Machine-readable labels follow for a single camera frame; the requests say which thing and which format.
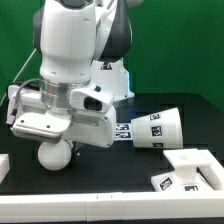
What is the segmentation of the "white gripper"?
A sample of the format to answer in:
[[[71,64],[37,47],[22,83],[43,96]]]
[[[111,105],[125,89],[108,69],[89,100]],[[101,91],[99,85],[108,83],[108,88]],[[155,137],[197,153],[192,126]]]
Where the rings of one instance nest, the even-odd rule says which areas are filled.
[[[103,148],[114,142],[113,104],[106,113],[75,109],[69,104],[71,92],[66,96],[59,92],[50,106],[41,101],[41,91],[31,83],[11,84],[7,93],[7,125],[17,137],[51,144],[75,141]]]

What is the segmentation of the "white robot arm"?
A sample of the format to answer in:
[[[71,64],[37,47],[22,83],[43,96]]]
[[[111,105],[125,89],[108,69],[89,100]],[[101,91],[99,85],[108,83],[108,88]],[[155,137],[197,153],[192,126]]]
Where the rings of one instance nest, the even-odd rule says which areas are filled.
[[[91,66],[127,54],[132,41],[127,11],[143,1],[45,0],[34,16],[40,89],[21,85],[9,95],[7,124],[14,135],[53,144],[113,144],[114,93],[92,79]]]

